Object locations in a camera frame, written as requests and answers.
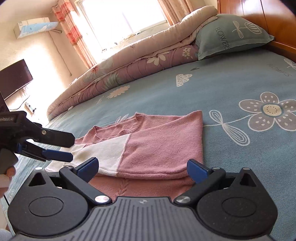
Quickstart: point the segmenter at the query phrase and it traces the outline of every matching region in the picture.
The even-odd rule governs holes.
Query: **wooden headboard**
[[[241,16],[275,37],[266,48],[296,62],[296,16],[280,0],[217,0],[219,13]]]

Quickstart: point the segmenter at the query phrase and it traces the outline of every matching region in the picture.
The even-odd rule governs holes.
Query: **wall outlet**
[[[25,102],[26,107],[29,109],[29,111],[34,114],[36,108],[34,108],[32,105],[30,105],[28,102]]]

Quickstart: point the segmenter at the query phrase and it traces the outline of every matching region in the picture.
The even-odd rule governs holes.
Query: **pillow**
[[[274,37],[263,28],[232,14],[218,14],[197,34],[198,59],[212,54],[236,52],[262,46]]]

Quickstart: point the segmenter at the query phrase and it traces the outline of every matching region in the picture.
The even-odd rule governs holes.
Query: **television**
[[[1,95],[1,92],[0,92],[0,113],[2,112],[9,112],[9,109]]]
[[[24,59],[0,71],[0,92],[5,99],[25,87],[33,77]]]

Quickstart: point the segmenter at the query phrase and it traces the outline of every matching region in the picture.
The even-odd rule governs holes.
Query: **orange striped curtain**
[[[190,0],[158,0],[170,26],[179,23],[195,9]]]
[[[77,21],[79,21],[79,17],[72,4],[69,0],[58,0],[57,6],[53,7],[52,10],[77,54],[80,56],[85,66],[90,69],[96,64],[96,61],[87,48],[76,25]]]

